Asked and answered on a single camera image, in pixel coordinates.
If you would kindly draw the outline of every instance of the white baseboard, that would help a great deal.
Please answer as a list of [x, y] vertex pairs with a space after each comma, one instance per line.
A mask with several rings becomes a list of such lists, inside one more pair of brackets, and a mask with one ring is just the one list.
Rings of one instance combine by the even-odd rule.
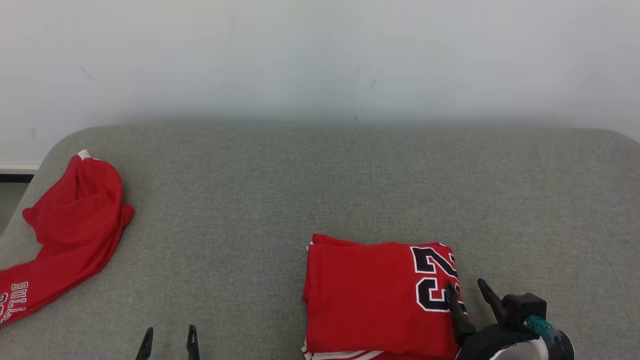
[[35, 174], [40, 165], [0, 164], [0, 174]]

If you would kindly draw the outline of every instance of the basketball jersey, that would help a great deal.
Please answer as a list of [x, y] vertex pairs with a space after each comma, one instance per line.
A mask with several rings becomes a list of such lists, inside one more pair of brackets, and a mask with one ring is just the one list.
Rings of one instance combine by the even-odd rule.
[[454, 359], [449, 281], [459, 291], [453, 252], [441, 243], [362, 245], [314, 234], [303, 352], [323, 354], [318, 359]]

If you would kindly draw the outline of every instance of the red fabric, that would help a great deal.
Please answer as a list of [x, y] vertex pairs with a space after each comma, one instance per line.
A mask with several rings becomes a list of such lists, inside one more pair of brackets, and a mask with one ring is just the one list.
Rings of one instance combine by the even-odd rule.
[[418, 303], [417, 285], [435, 278], [434, 298], [442, 299], [456, 277], [437, 266], [417, 271], [412, 247], [431, 248], [455, 270], [452, 250], [440, 243], [361, 245], [315, 234], [309, 245], [307, 346], [312, 353], [382, 350], [375, 359], [454, 359], [458, 346], [451, 314], [427, 311]]
[[337, 353], [312, 353], [312, 352], [303, 352], [303, 355], [309, 356], [309, 360], [316, 360], [318, 358], [322, 360], [445, 360], [440, 357], [431, 357], [417, 354], [393, 354], [391, 352], [378, 352], [378, 351], [365, 351], [365, 352], [354, 352], [353, 356], [350, 354], [343, 354], [342, 352]]
[[58, 182], [22, 212], [42, 248], [28, 263], [0, 271], [0, 323], [31, 314], [100, 272], [134, 210], [106, 161], [69, 161]]

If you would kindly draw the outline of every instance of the black number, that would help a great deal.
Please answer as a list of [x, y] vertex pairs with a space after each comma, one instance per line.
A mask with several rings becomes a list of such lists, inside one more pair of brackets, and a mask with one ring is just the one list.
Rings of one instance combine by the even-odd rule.
[[[411, 250], [413, 252], [413, 262], [416, 273], [436, 274], [437, 265], [441, 271], [444, 271], [449, 277], [452, 277], [456, 291], [460, 293], [456, 263], [452, 254], [449, 254], [449, 259], [451, 260], [451, 262], [449, 262], [430, 247], [411, 247]], [[449, 299], [447, 299], [445, 284], [438, 284], [436, 277], [423, 277], [415, 285], [415, 295], [418, 305], [420, 305], [423, 310], [441, 313], [449, 312]], [[462, 310], [467, 312], [462, 301], [458, 302], [462, 305]]]

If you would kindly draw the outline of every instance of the gray upholstered bench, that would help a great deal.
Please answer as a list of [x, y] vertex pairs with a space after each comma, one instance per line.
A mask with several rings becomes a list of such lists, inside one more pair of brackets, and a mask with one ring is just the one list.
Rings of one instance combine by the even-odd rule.
[[88, 149], [120, 172], [136, 216], [100, 274], [0, 330], [12, 359], [299, 359], [313, 232], [362, 243], [441, 241], [476, 288], [533, 292], [577, 359], [640, 358], [640, 147], [588, 129], [116, 126], [56, 145], [0, 243], [33, 259], [20, 217]]

